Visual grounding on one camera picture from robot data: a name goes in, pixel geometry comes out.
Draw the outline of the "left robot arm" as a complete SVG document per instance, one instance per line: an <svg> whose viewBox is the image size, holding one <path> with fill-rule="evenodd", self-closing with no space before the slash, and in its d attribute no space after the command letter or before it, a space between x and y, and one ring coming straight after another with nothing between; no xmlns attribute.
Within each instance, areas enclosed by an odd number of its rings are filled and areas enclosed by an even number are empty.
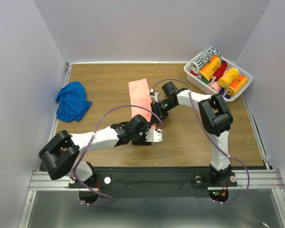
<svg viewBox="0 0 285 228"><path fill-rule="evenodd" d="M38 153L52 180L64 176L79 177L85 187L96 183L92 165L80 161L84 153L106 147L117 147L129 142L155 142L157 132L140 114L128 122L112 124L102 130L80 134L58 132Z"/></svg>

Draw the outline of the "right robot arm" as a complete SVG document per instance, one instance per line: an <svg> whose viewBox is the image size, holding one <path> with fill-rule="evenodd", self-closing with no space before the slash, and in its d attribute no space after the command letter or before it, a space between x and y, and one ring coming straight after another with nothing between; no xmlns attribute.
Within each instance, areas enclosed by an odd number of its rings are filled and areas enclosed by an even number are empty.
<svg viewBox="0 0 285 228"><path fill-rule="evenodd" d="M214 185L220 185L228 180L232 172L228 153L228 136L233 123L233 116L221 94L203 95L189 89L178 89L170 81L162 86L165 99L160 100L160 94L155 88L150 89L152 111L163 120L168 112L179 106L192 107L199 124L211 143L211 161L209 180Z"/></svg>

